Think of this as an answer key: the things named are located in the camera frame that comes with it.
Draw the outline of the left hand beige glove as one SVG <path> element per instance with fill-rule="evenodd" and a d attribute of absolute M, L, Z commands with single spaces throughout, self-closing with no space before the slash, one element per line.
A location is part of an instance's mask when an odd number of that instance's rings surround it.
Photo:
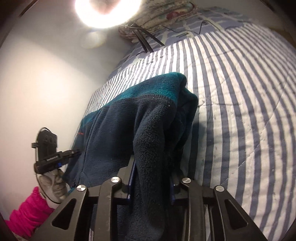
<path fill-rule="evenodd" d="M 67 184 L 62 179 L 63 174 L 61 169 L 55 169 L 36 175 L 39 192 L 51 208 L 56 208 L 68 195 Z"/>

